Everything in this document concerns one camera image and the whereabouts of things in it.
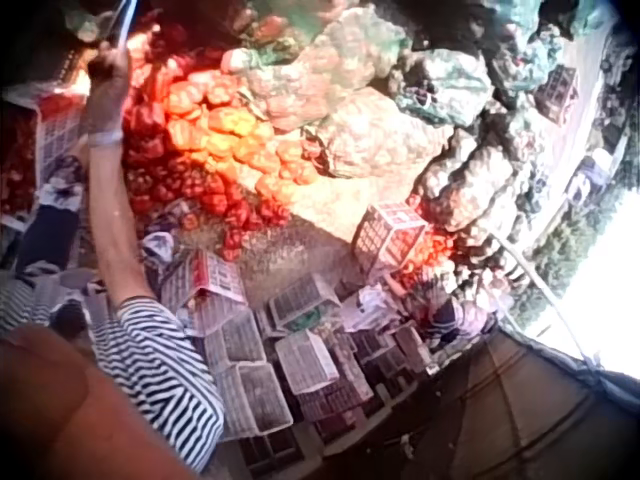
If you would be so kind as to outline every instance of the striped sleeve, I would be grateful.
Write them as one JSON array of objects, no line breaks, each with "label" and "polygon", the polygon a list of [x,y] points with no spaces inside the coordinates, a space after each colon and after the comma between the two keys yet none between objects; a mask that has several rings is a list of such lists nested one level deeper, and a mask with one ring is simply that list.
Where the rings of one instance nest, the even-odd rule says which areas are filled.
[{"label": "striped sleeve", "polygon": [[224,411],[213,379],[173,314],[155,300],[126,301],[119,322],[92,326],[102,370],[196,471],[222,435]]}]

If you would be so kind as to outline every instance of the produce pile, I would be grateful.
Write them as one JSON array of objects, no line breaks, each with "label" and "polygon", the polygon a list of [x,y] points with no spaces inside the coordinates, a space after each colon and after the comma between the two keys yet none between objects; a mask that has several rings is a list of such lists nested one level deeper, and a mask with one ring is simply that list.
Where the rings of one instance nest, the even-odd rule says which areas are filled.
[{"label": "produce pile", "polygon": [[[239,93],[241,78],[222,73],[219,52],[190,50],[178,24],[155,24],[129,41],[132,81],[125,106],[123,164],[129,200],[143,234],[156,218],[181,208],[183,230],[203,214],[226,224],[220,255],[236,260],[246,232],[284,226],[298,188],[319,175],[319,146],[279,139]],[[262,174],[258,200],[239,185],[240,165]]]},{"label": "produce pile", "polygon": [[31,210],[35,191],[35,112],[8,103],[2,106],[2,213]]}]

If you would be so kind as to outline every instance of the pavement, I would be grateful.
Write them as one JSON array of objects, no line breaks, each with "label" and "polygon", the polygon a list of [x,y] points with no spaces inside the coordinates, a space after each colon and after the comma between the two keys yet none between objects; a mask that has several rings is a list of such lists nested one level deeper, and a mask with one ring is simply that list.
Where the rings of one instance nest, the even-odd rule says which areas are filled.
[{"label": "pavement", "polygon": [[579,97],[564,127],[547,122],[547,135],[552,144],[551,155],[546,164],[550,179],[550,198],[532,225],[531,234],[523,242],[524,245],[532,245],[535,242],[562,206],[564,192],[571,177],[587,153],[587,139],[596,116],[598,95],[603,85],[600,62],[609,33],[616,22],[616,15],[610,9],[609,18],[602,27],[573,42],[566,42],[563,63],[578,69]]}]

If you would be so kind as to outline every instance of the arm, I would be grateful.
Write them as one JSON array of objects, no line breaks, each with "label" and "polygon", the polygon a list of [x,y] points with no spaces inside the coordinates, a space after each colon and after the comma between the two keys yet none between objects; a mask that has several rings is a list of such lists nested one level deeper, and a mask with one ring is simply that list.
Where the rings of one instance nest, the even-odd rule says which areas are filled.
[{"label": "arm", "polygon": [[121,157],[121,144],[94,147],[89,155],[91,233],[100,275],[116,306],[134,296],[154,297],[139,261]]},{"label": "arm", "polygon": [[122,109],[129,92],[126,53],[100,45],[89,64],[91,94],[85,107],[89,131],[89,217],[98,267],[111,302],[152,297],[138,260],[133,214],[122,175]]}]

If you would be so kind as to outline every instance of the striped shirt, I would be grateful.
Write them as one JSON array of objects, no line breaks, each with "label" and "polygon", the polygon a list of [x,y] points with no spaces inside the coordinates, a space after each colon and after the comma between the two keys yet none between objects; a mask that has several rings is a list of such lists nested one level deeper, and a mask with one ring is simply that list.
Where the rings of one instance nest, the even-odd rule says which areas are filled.
[{"label": "striped shirt", "polygon": [[[0,272],[0,337],[27,322],[48,325],[61,291],[47,268],[55,267],[36,265],[20,277]],[[202,471],[223,433],[224,409],[178,320],[149,298],[125,301],[112,321],[92,322],[82,310],[98,366],[182,460]]]}]

